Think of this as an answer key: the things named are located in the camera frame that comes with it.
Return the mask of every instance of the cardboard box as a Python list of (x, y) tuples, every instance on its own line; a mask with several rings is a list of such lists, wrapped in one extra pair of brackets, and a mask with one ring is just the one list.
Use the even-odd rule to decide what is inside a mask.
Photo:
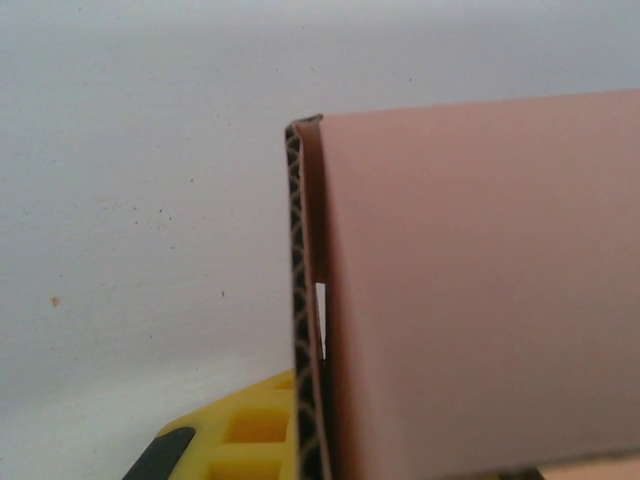
[(640, 90), (317, 116), (286, 145), (300, 478), (639, 449)]

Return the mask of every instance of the corrugated cardboard edge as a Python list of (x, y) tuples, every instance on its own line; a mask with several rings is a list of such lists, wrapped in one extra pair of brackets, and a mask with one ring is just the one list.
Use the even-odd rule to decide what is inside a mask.
[[(312, 161), (321, 169), (319, 122), (321, 115), (292, 122), (285, 131), (289, 174), (289, 211), (293, 331), (296, 370), (296, 411), (298, 420), (298, 479), (330, 480), (331, 466), (322, 406), (322, 340), (319, 331), (315, 282), (319, 280), (313, 248), (314, 231), (309, 212), (314, 187), (305, 183)], [(313, 150), (313, 159), (307, 155)], [(314, 182), (317, 175), (309, 175)]]

